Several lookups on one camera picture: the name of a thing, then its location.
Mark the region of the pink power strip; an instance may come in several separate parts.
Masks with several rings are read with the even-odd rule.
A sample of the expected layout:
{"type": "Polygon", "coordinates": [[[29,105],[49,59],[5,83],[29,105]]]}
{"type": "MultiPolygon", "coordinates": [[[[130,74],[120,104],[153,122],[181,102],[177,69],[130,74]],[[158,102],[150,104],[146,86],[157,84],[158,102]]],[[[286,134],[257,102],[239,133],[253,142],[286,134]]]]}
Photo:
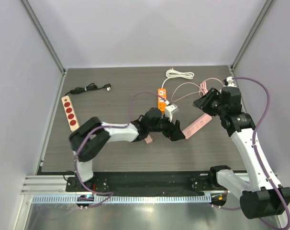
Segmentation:
{"type": "Polygon", "coordinates": [[[182,133],[185,136],[185,139],[189,139],[195,133],[197,133],[200,129],[202,129],[205,125],[207,125],[212,120],[212,117],[208,114],[203,114],[198,119],[196,119],[193,123],[187,126],[182,133]]]}

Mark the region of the pink plug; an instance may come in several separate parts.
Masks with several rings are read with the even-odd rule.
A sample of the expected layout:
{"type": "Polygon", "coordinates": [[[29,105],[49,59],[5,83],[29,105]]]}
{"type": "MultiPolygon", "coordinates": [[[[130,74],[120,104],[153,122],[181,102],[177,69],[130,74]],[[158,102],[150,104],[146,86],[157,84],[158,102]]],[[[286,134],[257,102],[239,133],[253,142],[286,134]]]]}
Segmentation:
{"type": "Polygon", "coordinates": [[[145,141],[146,144],[151,144],[151,143],[153,143],[154,140],[155,140],[155,135],[153,135],[153,134],[149,134],[149,135],[144,139],[144,141],[145,141]]]}

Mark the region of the beige red power strip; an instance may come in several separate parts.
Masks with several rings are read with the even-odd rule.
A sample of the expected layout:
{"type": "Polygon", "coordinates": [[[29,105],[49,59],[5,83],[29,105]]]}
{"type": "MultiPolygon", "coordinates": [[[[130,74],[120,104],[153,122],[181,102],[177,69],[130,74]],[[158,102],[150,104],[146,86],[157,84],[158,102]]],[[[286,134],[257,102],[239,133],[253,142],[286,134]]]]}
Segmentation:
{"type": "Polygon", "coordinates": [[[68,95],[61,98],[61,102],[65,111],[65,115],[68,121],[69,128],[72,132],[79,128],[79,122],[72,104],[72,101],[68,95]]]}

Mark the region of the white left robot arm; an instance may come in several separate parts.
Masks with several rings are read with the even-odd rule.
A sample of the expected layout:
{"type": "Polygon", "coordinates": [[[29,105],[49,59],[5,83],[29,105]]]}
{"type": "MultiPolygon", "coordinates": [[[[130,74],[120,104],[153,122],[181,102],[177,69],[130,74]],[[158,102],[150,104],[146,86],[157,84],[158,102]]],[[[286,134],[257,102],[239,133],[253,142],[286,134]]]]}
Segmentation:
{"type": "Polygon", "coordinates": [[[93,159],[109,142],[138,142],[146,139],[150,133],[162,133],[170,141],[185,139],[180,121],[172,122],[176,110],[174,104],[168,105],[164,114],[152,107],[127,124],[109,124],[98,117],[90,118],[69,136],[78,188],[86,192],[93,187],[93,159]]]}

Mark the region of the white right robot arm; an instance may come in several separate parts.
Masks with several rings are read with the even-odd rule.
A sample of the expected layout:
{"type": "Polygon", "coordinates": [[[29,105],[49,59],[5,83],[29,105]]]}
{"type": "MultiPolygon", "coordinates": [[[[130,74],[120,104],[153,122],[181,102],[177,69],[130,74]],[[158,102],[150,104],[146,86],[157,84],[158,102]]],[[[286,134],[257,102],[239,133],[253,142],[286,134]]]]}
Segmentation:
{"type": "Polygon", "coordinates": [[[239,199],[248,219],[281,215],[290,203],[290,187],[283,187],[273,173],[257,138],[256,125],[250,114],[243,112],[241,92],[237,87],[211,88],[193,105],[210,116],[218,116],[222,127],[235,144],[249,181],[237,176],[226,165],[210,168],[208,185],[225,187],[239,199]]]}

